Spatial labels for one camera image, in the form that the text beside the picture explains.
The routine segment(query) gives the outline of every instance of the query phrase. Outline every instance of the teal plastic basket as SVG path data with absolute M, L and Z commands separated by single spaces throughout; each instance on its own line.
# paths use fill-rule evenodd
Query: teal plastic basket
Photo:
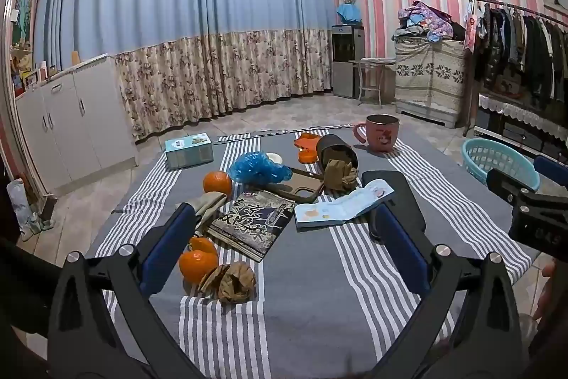
M 540 187 L 540 176 L 532 163 L 504 144 L 468 139 L 462 145 L 462 157 L 467 171 L 483 184 L 487 184 L 490 169 L 499 169 L 535 191 Z

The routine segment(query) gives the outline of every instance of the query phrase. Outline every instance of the metal screw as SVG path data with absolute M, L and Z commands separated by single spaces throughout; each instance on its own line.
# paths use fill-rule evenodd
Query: metal screw
M 120 254 L 121 256 L 125 256 L 125 257 L 129 256 L 133 252 L 134 252 L 134 246 L 132 244 L 123 244 L 118 249 L 118 254 Z
M 448 257 L 452 253 L 452 250 L 445 244 L 439 244 L 436 246 L 436 253 L 440 256 Z
M 73 252 L 67 254 L 67 262 L 77 262 L 80 257 L 81 255 L 76 250 L 74 250 Z
M 491 254 L 489 254 L 489 260 L 494 264 L 500 264 L 503 261 L 503 257 L 501 257 L 501 254 L 492 252 Z

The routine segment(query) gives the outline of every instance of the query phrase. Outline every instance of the gray striped tablecloth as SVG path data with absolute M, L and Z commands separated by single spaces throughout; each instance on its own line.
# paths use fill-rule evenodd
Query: gray striped tablecloth
M 367 152 L 350 128 L 313 132 L 336 133 L 352 144 L 360 173 L 403 172 L 434 244 L 447 244 L 468 257 L 485 257 L 496 250 L 504 257 L 512 282 L 537 257 L 537 251 L 507 236 L 510 206 L 412 130 L 401 127 L 389 155 Z M 177 203 L 203 193 L 206 173 L 227 170 L 242 153 L 278 153 L 287 165 L 316 172 L 315 164 L 297 162 L 297 135 L 223 137 L 220 141 L 226 143 L 214 146 L 214 162 L 174 172 L 166 170 L 165 156 L 159 156 L 132 184 L 117 207 L 121 212 L 109 217 L 87 255 L 105 256 L 124 243 L 137 243 L 147 230 L 163 225 Z M 242 185 L 235 186 L 233 200 L 242 190 Z M 319 200 L 331 198 L 326 193 Z M 163 291 L 150 299 L 181 349 L 208 377 L 333 378 L 368 371 L 393 344 L 419 302 L 385 248 L 369 239 L 362 219 L 303 232 L 296 231 L 292 219 L 260 263 L 216 245 L 221 262 L 246 261 L 255 271 L 255 300 L 222 306 L 198 296 L 194 287 L 184 287 L 177 266 Z M 105 297 L 127 352 L 144 360 L 114 293 Z M 456 295 L 440 337 L 451 333 L 463 297 Z

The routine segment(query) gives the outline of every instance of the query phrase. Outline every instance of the clothes rack pole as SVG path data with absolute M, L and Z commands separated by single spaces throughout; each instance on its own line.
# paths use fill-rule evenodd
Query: clothes rack pole
M 522 7 L 520 5 L 516 5 L 516 4 L 509 4 L 508 2 L 501 2 L 501 1 L 497 1 L 497 0 L 469 0 L 471 2 L 471 12 L 468 13 L 473 13 L 473 11 L 475 10 L 475 2 L 479 1 L 479 2 L 486 2 L 488 4 L 495 4 L 495 5 L 503 5 L 505 7 L 512 7 L 514 9 L 523 11 L 523 12 L 528 12 L 531 13 L 532 15 L 536 15 L 538 17 L 542 17 L 542 18 L 546 18 L 547 20 L 553 21 L 555 23 L 558 23 L 562 26 L 564 26 L 565 28 L 568 28 L 568 24 L 564 23 L 563 21 L 557 20 L 553 17 L 550 17 L 544 13 L 540 13 L 537 11 L 533 11 L 532 9 L 527 9 L 526 7 Z M 469 89 L 469 105 L 468 105 L 468 116 L 466 119 L 466 123 L 465 123 L 465 127 L 464 127 L 464 132 L 463 132 L 463 136 L 465 137 L 468 134 L 469 129 L 471 128 L 471 105 L 473 104 L 473 90 L 474 90 L 474 85 L 475 85 L 475 79 L 473 79 L 473 76 L 471 77 L 471 83 L 470 83 L 470 89 Z

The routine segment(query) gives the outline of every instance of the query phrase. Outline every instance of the teal box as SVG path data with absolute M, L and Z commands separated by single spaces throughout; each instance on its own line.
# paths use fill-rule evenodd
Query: teal box
M 170 169 L 210 162 L 213 161 L 213 145 L 205 133 L 167 140 L 166 159 Z

